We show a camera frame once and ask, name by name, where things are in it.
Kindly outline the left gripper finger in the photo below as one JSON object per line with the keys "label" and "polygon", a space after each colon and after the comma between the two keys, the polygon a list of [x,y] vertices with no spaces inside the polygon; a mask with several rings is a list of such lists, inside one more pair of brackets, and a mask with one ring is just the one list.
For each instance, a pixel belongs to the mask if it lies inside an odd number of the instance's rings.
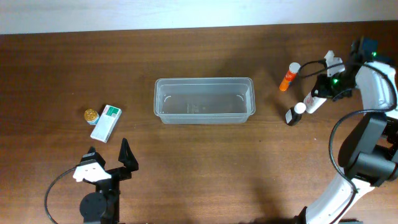
{"label": "left gripper finger", "polygon": [[136,160],[134,154],[132,153],[131,148],[130,148],[129,143],[126,138],[122,139],[118,161],[123,163],[124,167],[128,171],[139,170],[138,161]]}
{"label": "left gripper finger", "polygon": [[90,147],[88,152],[81,158],[80,166],[85,170],[104,170],[105,163],[100,153],[98,153],[94,147]]}

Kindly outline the dark bottle white cap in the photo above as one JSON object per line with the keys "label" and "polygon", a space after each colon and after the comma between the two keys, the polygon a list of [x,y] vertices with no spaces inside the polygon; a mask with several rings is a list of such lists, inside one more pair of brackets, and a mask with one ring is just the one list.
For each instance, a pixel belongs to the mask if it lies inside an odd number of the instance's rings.
{"label": "dark bottle white cap", "polygon": [[295,106],[291,107],[285,114],[285,122],[289,126],[295,126],[302,118],[304,112],[306,112],[305,103],[297,103]]}

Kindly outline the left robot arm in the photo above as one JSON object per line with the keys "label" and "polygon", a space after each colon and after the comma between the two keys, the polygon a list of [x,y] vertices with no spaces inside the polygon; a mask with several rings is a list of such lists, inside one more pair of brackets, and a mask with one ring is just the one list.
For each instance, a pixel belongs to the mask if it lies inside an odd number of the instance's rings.
{"label": "left robot arm", "polygon": [[139,164],[125,138],[121,142],[118,161],[123,164],[121,167],[105,170],[105,160],[91,147],[76,167],[73,178],[77,182],[95,186],[95,191],[84,196],[80,202],[84,223],[120,222],[120,182],[131,179],[132,173],[139,170]]}

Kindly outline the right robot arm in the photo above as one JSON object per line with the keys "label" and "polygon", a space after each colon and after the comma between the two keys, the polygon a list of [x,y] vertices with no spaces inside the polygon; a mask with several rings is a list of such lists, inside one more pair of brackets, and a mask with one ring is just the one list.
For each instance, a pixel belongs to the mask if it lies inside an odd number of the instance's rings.
{"label": "right robot arm", "polygon": [[384,182],[397,179],[396,69],[377,54],[377,41],[361,37],[343,62],[329,51],[318,61],[315,86],[285,116],[289,126],[312,114],[326,100],[359,90],[363,108],[340,118],[331,130],[328,153],[337,174],[322,195],[294,217],[294,223],[342,223],[347,211]]}

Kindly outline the small jar gold lid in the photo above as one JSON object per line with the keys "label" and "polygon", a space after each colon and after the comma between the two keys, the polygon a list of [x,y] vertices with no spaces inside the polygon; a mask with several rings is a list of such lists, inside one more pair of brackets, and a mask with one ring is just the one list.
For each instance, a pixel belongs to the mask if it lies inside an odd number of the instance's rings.
{"label": "small jar gold lid", "polygon": [[90,125],[96,125],[100,118],[98,112],[93,109],[87,109],[83,116],[86,122]]}

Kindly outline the orange tube white cap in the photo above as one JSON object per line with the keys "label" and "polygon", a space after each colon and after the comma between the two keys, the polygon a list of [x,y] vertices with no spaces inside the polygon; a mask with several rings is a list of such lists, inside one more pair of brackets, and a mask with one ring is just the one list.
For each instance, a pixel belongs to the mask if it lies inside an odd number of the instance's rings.
{"label": "orange tube white cap", "polygon": [[289,65],[289,69],[287,70],[287,73],[285,74],[284,79],[282,80],[281,84],[279,85],[280,91],[286,91],[289,88],[290,84],[295,79],[299,68],[300,68],[300,64],[297,62],[292,62]]}

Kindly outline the white spray bottle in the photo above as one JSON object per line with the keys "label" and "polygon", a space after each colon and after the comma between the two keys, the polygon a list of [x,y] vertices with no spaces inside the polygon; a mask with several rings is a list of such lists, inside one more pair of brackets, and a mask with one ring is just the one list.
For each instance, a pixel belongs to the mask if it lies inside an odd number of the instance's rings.
{"label": "white spray bottle", "polygon": [[321,107],[324,102],[326,102],[326,98],[320,98],[317,96],[313,96],[312,92],[310,92],[305,98],[303,103],[306,106],[306,112],[308,114],[314,113],[319,107]]}

